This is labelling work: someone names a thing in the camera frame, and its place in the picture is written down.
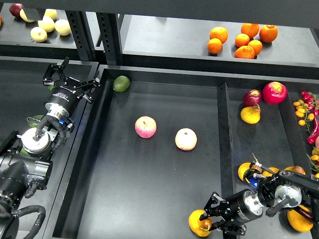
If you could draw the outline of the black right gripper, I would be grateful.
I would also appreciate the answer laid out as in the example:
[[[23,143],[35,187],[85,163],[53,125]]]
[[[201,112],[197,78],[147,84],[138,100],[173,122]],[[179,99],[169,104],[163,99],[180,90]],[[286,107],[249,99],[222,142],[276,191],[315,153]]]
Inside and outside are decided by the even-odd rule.
[[[204,212],[199,220],[211,217],[221,217],[214,222],[209,231],[219,230],[231,236],[244,236],[245,223],[261,218],[263,205],[259,202],[257,193],[249,189],[242,190],[227,199],[223,199],[217,192],[213,192],[204,206]]]

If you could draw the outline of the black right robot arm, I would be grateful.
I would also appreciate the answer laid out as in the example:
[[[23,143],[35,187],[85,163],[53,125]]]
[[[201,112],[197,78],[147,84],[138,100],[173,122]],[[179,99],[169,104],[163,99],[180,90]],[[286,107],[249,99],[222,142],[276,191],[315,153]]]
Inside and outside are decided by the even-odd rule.
[[[250,188],[227,199],[213,192],[199,221],[221,217],[208,231],[221,230],[226,235],[243,236],[245,224],[263,214],[273,217],[280,211],[293,210],[313,224],[319,222],[319,181],[292,170],[274,172],[252,161],[243,173]]]

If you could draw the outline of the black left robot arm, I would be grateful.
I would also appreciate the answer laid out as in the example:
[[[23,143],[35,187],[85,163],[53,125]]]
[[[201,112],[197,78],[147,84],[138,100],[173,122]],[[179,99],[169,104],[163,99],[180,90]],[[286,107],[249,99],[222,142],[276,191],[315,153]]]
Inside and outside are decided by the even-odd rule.
[[[75,122],[71,118],[81,99],[93,103],[102,85],[99,71],[88,81],[81,82],[65,75],[69,59],[50,64],[43,75],[44,86],[51,91],[44,102],[47,113],[41,118],[28,117],[36,124],[24,134],[12,131],[0,146],[0,237],[16,238],[19,219],[36,213],[37,218],[25,236],[34,238],[46,216],[41,205],[20,207],[23,198],[31,198],[36,191],[45,190],[50,178],[55,150],[72,133]]]

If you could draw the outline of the yellow pear under arm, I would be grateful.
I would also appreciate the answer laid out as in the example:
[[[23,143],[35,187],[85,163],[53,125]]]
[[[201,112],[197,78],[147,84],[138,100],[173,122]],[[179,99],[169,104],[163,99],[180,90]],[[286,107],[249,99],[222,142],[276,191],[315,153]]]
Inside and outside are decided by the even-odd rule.
[[[274,172],[275,174],[280,171],[280,170],[279,170],[278,168],[276,168],[276,167],[269,167],[269,170],[271,170],[271,171]],[[273,173],[270,173],[270,172],[268,172],[268,171],[266,171],[266,170],[264,170],[262,174],[263,174],[264,176],[266,176],[266,177],[270,177],[270,176],[273,175]]]

